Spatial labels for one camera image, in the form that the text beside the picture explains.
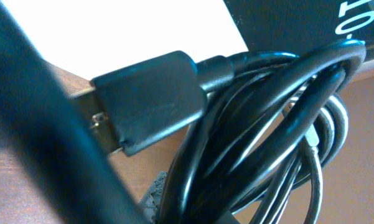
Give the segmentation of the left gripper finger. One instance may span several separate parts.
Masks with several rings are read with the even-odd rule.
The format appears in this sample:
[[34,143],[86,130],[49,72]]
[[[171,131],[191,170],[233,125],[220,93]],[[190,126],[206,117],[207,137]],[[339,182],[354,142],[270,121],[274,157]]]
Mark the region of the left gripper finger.
[[145,223],[89,124],[0,3],[0,145],[65,223]]

